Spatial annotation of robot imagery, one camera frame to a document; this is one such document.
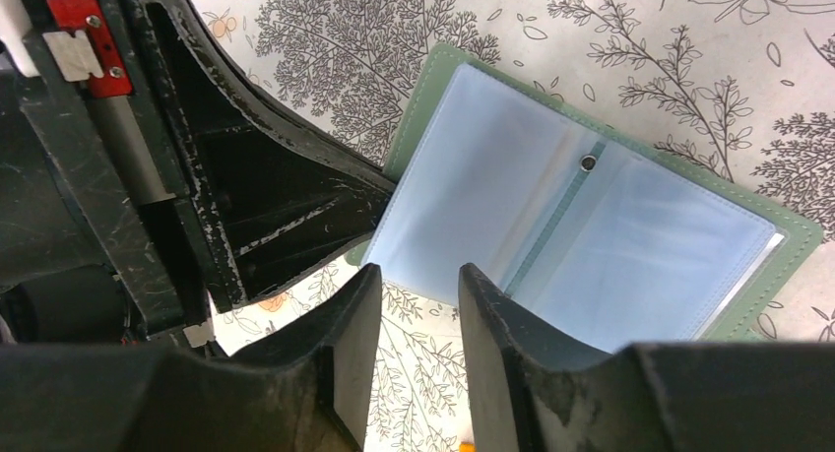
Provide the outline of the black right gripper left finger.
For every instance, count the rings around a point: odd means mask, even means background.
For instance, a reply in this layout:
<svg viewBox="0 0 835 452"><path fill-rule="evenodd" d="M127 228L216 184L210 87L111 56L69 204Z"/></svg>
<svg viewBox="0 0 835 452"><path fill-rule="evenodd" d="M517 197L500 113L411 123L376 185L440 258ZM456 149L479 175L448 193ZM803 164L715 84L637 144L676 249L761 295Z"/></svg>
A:
<svg viewBox="0 0 835 452"><path fill-rule="evenodd" d="M359 451L381 317L377 265L228 358L163 344L1 351L5 451Z"/></svg>

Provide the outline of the green card holder wallet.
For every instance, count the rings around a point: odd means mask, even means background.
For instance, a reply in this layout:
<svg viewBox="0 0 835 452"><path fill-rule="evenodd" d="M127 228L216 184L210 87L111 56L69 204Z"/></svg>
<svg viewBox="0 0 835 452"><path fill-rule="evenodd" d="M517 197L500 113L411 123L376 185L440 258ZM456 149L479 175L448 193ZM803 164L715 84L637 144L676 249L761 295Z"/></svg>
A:
<svg viewBox="0 0 835 452"><path fill-rule="evenodd" d="M446 44L427 57L384 170L396 189L351 263L452 305L474 264L606 353L744 338L823 238L819 224Z"/></svg>

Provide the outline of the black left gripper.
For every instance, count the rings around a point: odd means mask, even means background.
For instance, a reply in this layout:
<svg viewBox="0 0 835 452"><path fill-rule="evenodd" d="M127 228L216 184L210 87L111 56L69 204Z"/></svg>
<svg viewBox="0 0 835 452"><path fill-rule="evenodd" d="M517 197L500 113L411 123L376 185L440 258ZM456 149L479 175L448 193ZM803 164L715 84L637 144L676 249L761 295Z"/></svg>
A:
<svg viewBox="0 0 835 452"><path fill-rule="evenodd" d="M215 306L367 240L393 190L189 0L1 0L5 344L209 345Z"/></svg>

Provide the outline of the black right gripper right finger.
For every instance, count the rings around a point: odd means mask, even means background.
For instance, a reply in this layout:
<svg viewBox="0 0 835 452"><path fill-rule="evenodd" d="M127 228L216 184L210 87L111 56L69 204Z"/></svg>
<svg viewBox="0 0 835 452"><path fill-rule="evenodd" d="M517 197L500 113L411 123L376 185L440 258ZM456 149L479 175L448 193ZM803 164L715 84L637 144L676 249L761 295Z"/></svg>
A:
<svg viewBox="0 0 835 452"><path fill-rule="evenodd" d="M477 266L459 311L480 451L830 451L834 348L821 343L590 347Z"/></svg>

